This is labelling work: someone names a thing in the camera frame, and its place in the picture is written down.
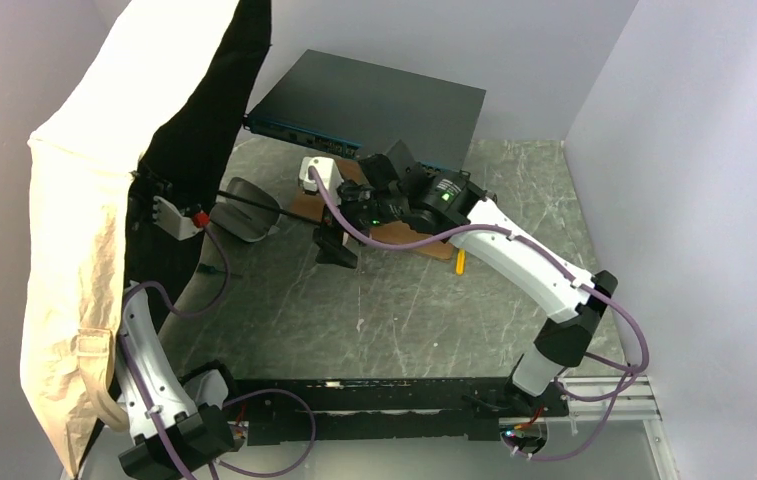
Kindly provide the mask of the grey black umbrella case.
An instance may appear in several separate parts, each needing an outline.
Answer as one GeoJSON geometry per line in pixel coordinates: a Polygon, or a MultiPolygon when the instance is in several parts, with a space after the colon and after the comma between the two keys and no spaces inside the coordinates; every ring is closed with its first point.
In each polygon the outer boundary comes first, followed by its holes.
{"type": "Polygon", "coordinates": [[[216,202],[210,213],[213,223],[247,243],[259,242],[279,231],[280,204],[266,191],[244,178],[233,177],[224,192],[233,198],[216,202]]]}

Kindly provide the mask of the beige umbrella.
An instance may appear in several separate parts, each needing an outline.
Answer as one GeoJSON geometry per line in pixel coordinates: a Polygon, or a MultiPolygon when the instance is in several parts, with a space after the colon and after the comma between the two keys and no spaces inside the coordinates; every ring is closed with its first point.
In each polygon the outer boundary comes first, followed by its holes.
{"type": "Polygon", "coordinates": [[[111,388],[125,282],[179,296],[201,253],[154,226],[129,230],[151,201],[143,175],[213,205],[271,32],[268,1],[133,1],[30,135],[20,382],[71,478],[103,426],[129,424],[111,388]]]}

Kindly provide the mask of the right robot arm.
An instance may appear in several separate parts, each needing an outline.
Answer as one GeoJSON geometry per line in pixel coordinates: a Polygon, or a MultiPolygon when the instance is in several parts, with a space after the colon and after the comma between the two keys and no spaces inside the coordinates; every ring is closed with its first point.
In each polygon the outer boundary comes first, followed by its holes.
{"type": "Polygon", "coordinates": [[[519,287],[546,316],[513,368],[510,388],[539,397],[558,374],[581,363],[616,288],[614,276],[592,274],[561,258],[512,221],[468,173],[430,173],[402,141],[358,165],[361,183],[344,178],[332,158],[301,163],[301,188],[325,204],[314,232],[319,261],[353,266],[350,239],[396,251],[449,243],[519,287]],[[402,246],[372,236],[374,228],[392,223],[403,223],[420,239],[402,246]]]}

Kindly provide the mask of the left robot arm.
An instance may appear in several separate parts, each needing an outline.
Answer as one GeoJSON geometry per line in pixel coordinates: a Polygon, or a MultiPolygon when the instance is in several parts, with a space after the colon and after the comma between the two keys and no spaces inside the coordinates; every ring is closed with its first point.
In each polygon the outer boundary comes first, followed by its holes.
{"type": "Polygon", "coordinates": [[[116,378],[133,445],[118,461],[132,479],[187,479],[236,447],[223,412],[232,379],[216,361],[178,378],[152,321],[153,285],[131,281],[123,292],[116,378]]]}

